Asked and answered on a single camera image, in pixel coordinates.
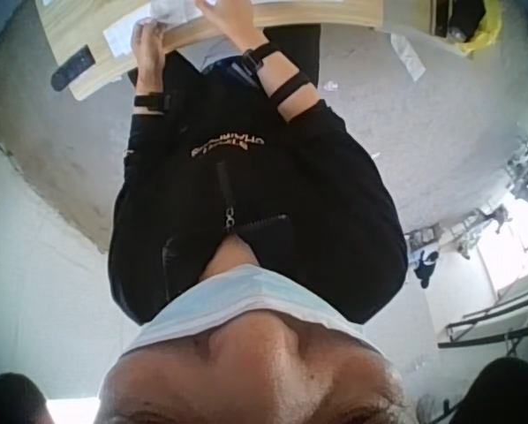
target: hand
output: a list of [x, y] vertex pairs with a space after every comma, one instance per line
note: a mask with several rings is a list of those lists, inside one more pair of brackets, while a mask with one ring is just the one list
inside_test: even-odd
[[162, 48], [164, 25], [153, 19], [137, 22], [132, 31], [132, 52], [137, 59], [137, 92], [162, 91], [162, 71], [166, 55]]
[[246, 38], [253, 38], [253, 4], [250, 0], [217, 0], [215, 6], [205, 0], [195, 0], [195, 5], [209, 22], [229, 37], [240, 48]]

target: wooden desk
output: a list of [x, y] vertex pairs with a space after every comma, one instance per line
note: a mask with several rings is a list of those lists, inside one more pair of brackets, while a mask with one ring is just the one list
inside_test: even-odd
[[[89, 46], [93, 65], [70, 85], [77, 100], [136, 67], [133, 55], [114, 58], [103, 30], [123, 16], [137, 10], [148, 0], [35, 0], [44, 32], [56, 61], [63, 64], [85, 45]], [[289, 24], [330, 23], [380, 27], [384, 0], [343, 0], [341, 3], [298, 1], [260, 4], [254, 8], [258, 27]], [[164, 36], [164, 48], [172, 51], [218, 35], [203, 18], [170, 30]]]

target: dark hair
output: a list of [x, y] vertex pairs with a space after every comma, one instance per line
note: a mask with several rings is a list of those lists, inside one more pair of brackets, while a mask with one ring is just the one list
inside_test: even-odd
[[439, 259], [439, 253], [438, 252], [432, 252], [426, 257], [429, 261], [436, 261]]
[[0, 375], [0, 423], [28, 424], [46, 415], [46, 398], [28, 377]]

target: yellow bag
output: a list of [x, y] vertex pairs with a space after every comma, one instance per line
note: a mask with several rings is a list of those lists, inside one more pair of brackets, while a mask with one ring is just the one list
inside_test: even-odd
[[469, 42], [457, 42], [456, 46], [468, 54], [491, 46], [502, 30], [502, 7], [498, 0], [484, 0], [486, 14], [479, 23], [476, 34]]

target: sleeve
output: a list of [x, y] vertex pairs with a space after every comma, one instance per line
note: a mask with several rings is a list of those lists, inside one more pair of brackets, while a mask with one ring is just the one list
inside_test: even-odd
[[152, 174], [169, 150], [163, 115], [133, 115], [124, 158], [124, 181], [134, 183]]
[[407, 272], [407, 248], [396, 206], [372, 157], [322, 100], [289, 126], [298, 167], [326, 203], [355, 225], [370, 262], [377, 262], [365, 264], [372, 268], [369, 275], [397, 292]]

